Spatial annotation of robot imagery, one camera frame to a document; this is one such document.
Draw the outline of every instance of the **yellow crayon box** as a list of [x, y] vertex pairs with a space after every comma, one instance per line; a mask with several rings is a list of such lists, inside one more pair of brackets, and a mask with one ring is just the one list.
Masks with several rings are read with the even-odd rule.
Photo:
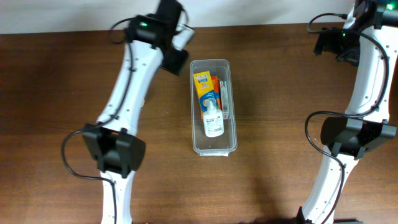
[[213, 100], [213, 104], [218, 106], [210, 72], [207, 71], [193, 74], [193, 80], [197, 89], [200, 108], [202, 112], [205, 112], [207, 110], [207, 107], [205, 105], [206, 100]]

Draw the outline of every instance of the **bottle label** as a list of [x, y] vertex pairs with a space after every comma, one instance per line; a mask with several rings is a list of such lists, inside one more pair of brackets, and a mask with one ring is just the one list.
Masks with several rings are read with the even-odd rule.
[[216, 118], [207, 118], [205, 119], [205, 122], [207, 124], [207, 132], [210, 134], [217, 133], [223, 129], [224, 121], [220, 116], [217, 116]]

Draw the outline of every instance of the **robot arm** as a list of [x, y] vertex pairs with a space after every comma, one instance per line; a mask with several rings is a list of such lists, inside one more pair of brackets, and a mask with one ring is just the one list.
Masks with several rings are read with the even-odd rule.
[[[315, 49], [315, 52], [320, 54], [319, 43], [323, 43], [322, 50], [337, 53], [338, 60], [346, 60], [353, 63], [358, 59], [355, 56], [355, 52], [358, 51], [352, 46], [360, 47], [358, 73], [346, 114], [365, 113], [381, 100], [379, 109], [363, 117], [363, 119], [328, 118], [323, 124], [321, 132], [321, 141], [324, 144], [323, 150], [336, 156], [345, 165], [343, 184], [365, 152], [373, 150], [396, 135], [396, 127], [387, 125], [387, 122], [389, 119], [389, 92], [398, 56], [398, 44], [395, 41], [398, 39], [398, 23], [391, 24], [389, 22], [387, 23], [388, 26], [384, 24], [382, 26], [377, 26], [376, 24], [370, 26], [368, 24], [369, 20], [377, 17], [375, 14], [383, 7], [380, 4], [372, 1], [357, 1], [348, 15], [344, 28], [358, 29], [376, 39], [384, 47], [389, 58], [383, 58], [381, 51], [364, 37], [359, 38], [360, 44], [357, 46], [352, 41], [352, 38], [348, 37], [348, 34], [344, 32], [338, 34], [340, 35], [338, 37], [338, 45], [340, 45], [339, 47], [346, 47], [346, 51], [349, 51], [348, 54], [339, 52], [341, 48], [336, 50], [334, 48], [336, 42], [330, 41], [330, 39], [321, 40], [321, 38], [325, 38], [322, 35], [320, 40], [318, 40], [318, 49]], [[365, 7], [368, 12], [362, 13], [361, 10], [364, 10], [362, 8]], [[394, 13], [398, 18], [397, 11], [385, 13], [388, 15]], [[345, 45], [345, 43], [342, 43], [341, 38], [348, 39], [349, 44]], [[386, 59], [389, 64], [389, 74], [387, 83], [384, 83], [386, 74], [384, 60]], [[381, 96], [382, 86], [384, 85], [386, 85], [386, 93]], [[300, 224], [332, 224], [334, 215], [332, 209], [340, 190], [340, 183], [341, 167], [339, 163], [328, 156], [323, 156], [313, 190], [304, 206], [300, 208], [296, 222]]]
[[132, 223], [132, 182], [145, 153], [145, 143], [136, 138], [140, 105], [159, 68], [178, 75], [188, 58], [188, 52], [183, 48], [194, 31], [185, 26], [175, 35], [181, 12], [182, 6], [176, 0], [161, 0], [155, 14], [137, 16], [130, 21], [124, 30], [127, 41], [121, 71], [112, 95], [97, 119], [98, 124], [104, 125], [93, 128], [94, 125], [87, 124], [85, 127], [89, 131], [83, 133], [83, 139], [97, 161], [101, 177], [114, 183], [111, 186], [103, 181], [101, 224]]

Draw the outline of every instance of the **brown tabletop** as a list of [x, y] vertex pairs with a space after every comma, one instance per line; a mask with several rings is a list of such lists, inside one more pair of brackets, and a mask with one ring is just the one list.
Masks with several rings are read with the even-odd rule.
[[[100, 223], [102, 185], [64, 168], [64, 136], [95, 122], [123, 58], [107, 32], [0, 35], [0, 223]], [[134, 178], [134, 223], [239, 223], [295, 217], [322, 160], [304, 135], [314, 111], [343, 112], [356, 67], [315, 57], [305, 24], [197, 29], [189, 62], [231, 64], [238, 148], [199, 157], [192, 148], [190, 68], [152, 81], [137, 137], [147, 144]], [[390, 124], [398, 124], [397, 72]], [[319, 144], [324, 116], [310, 131]], [[81, 137], [73, 168], [98, 175]], [[398, 140], [366, 154], [350, 175], [335, 218], [398, 223]]]

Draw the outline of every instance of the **white bottle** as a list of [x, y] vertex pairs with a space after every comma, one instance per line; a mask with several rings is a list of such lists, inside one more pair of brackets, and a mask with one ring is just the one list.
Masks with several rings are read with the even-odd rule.
[[224, 133], [223, 112], [217, 109], [212, 100], [207, 100], [205, 106], [207, 110], [203, 113], [203, 122], [205, 124], [205, 134], [213, 138]]

